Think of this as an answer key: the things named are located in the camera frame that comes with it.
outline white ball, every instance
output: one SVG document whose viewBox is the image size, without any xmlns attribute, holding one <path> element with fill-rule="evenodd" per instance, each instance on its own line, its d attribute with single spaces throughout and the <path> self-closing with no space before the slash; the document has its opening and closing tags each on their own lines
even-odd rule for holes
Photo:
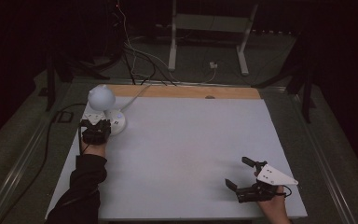
<svg viewBox="0 0 358 224">
<path fill-rule="evenodd" d="M 111 109 L 115 102 L 115 95 L 106 85 L 97 86 L 89 91 L 89 106 L 93 110 L 104 111 Z"/>
</svg>

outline person's arm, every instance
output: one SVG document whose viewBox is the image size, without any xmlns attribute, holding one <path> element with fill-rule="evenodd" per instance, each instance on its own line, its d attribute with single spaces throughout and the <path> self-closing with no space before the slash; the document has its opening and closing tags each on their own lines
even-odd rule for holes
<svg viewBox="0 0 358 224">
<path fill-rule="evenodd" d="M 86 146 L 76 157 L 76 169 L 71 173 L 70 188 L 48 214 L 51 223 L 98 223 L 100 192 L 98 184 L 106 179 L 106 145 Z"/>
<path fill-rule="evenodd" d="M 283 193 L 283 186 L 278 187 L 277 193 Z M 292 223 L 287 216 L 284 200 L 284 196 L 277 195 L 270 201 L 257 202 L 271 224 Z"/>
</svg>

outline floor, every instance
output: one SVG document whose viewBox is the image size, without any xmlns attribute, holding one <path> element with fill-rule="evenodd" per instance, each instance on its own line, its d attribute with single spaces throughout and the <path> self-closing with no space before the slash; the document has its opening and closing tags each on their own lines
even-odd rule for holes
<svg viewBox="0 0 358 224">
<path fill-rule="evenodd" d="M 244 77 L 238 66 L 235 37 L 233 39 L 234 41 L 211 40 L 189 34 L 179 41 L 176 70 L 172 73 L 168 73 L 160 61 L 168 61 L 168 37 L 150 40 L 131 36 L 127 57 L 133 62 L 134 53 L 131 48 L 151 54 L 153 56 L 148 56 L 164 73 L 165 77 L 158 71 L 151 77 L 153 65 L 142 59 L 143 56 L 137 55 L 133 73 L 137 74 L 135 77 L 139 80 L 138 84 L 143 79 L 150 79 L 152 83 L 167 85 L 171 85 L 172 81 L 176 85 L 247 87 L 277 75 L 296 41 L 290 35 L 251 34 L 245 49 L 250 75 Z M 209 67 L 210 62 L 217 63 L 215 70 Z M 104 83 L 131 84 L 129 70 L 124 61 L 102 71 L 102 75 L 111 77 Z M 312 89 L 314 107 L 310 110 L 311 124 L 308 124 L 299 112 L 301 94 L 288 95 L 284 92 L 288 81 L 289 78 L 281 80 L 259 91 L 268 106 L 293 174 L 300 183 L 300 194 L 309 214 L 308 217 L 295 219 L 295 223 L 358 223 L 358 160 L 318 87 L 314 86 Z M 7 197 L 0 203 L 0 216 L 19 198 L 34 178 L 43 162 L 47 142 L 48 158 L 39 177 L 9 210 L 2 223 L 44 222 L 50 198 L 76 133 L 76 120 L 80 119 L 84 109 L 83 105 L 70 107 L 68 111 L 74 113 L 73 121 L 52 123 L 47 132 L 52 113 L 45 111 L 47 99 L 38 96 L 39 91 L 46 87 L 46 72 L 36 77 L 35 82 L 36 91 L 0 132 L 0 188 L 21 153 L 30 148 L 34 149 L 28 162 L 23 164 L 23 174 L 15 181 L 14 186 L 17 187 L 9 190 Z M 76 103 L 86 103 L 88 90 L 99 83 L 102 83 L 101 80 L 76 72 L 72 83 L 58 85 L 58 99 L 52 111 Z M 243 220 L 186 223 L 243 223 Z M 253 220 L 253 223 L 268 222 L 260 218 Z"/>
</svg>

